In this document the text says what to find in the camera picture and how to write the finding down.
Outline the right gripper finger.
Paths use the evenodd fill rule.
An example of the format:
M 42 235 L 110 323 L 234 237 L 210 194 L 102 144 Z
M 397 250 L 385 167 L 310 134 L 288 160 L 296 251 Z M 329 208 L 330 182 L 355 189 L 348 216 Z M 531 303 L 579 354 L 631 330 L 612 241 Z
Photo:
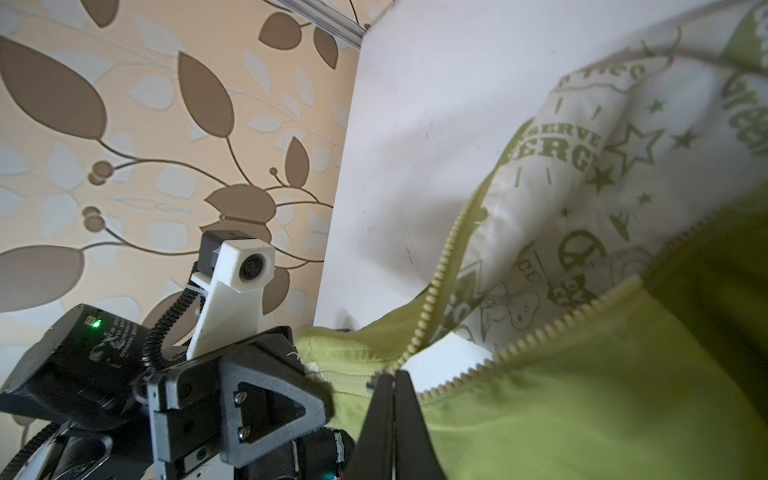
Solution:
M 409 373 L 394 377 L 394 478 L 446 480 L 420 408 Z

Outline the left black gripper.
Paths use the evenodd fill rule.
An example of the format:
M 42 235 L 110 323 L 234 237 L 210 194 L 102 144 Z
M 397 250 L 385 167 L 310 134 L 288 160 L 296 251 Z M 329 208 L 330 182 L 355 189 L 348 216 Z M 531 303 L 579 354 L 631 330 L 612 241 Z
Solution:
M 305 376 L 291 329 L 275 327 L 150 377 L 153 456 L 163 479 L 219 459 L 234 479 L 390 480 L 394 399 L 379 375 L 354 448 L 329 427 L 331 394 Z

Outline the green jacket with cartoon print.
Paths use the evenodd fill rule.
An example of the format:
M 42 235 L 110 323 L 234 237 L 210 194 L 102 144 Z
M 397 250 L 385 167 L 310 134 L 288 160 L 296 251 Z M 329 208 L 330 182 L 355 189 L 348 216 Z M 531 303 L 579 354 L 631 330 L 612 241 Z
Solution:
M 376 378 L 455 334 L 418 395 L 450 479 L 767 475 L 767 5 L 561 68 L 411 302 L 298 351 L 357 441 Z

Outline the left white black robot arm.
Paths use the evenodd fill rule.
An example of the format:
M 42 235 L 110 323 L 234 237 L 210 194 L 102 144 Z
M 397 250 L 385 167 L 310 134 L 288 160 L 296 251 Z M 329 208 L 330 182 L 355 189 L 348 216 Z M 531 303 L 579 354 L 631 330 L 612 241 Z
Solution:
M 353 440 L 328 427 L 292 332 L 257 329 L 256 291 L 211 293 L 187 360 L 94 306 L 67 312 L 19 361 L 3 411 L 45 427 L 5 479 L 339 479 Z

